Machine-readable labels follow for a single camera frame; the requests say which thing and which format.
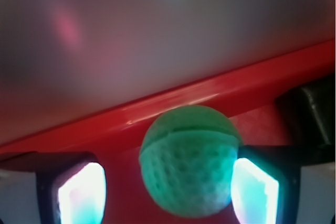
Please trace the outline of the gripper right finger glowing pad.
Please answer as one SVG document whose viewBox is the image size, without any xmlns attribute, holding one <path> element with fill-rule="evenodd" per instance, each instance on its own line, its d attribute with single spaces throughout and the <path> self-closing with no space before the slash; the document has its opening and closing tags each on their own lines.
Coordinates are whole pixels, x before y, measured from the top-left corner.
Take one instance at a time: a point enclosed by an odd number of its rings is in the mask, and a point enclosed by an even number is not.
<svg viewBox="0 0 336 224">
<path fill-rule="evenodd" d="M 335 223 L 335 147 L 243 146 L 231 198 L 239 223 Z"/>
</svg>

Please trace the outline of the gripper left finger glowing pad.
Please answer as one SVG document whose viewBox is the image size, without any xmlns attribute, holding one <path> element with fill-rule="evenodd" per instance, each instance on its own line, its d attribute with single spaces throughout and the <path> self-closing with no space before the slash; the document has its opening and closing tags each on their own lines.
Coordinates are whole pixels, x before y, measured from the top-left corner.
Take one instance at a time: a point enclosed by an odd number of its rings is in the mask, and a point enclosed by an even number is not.
<svg viewBox="0 0 336 224">
<path fill-rule="evenodd" d="M 106 196 L 92 153 L 1 154 L 1 223 L 102 223 Z"/>
</svg>

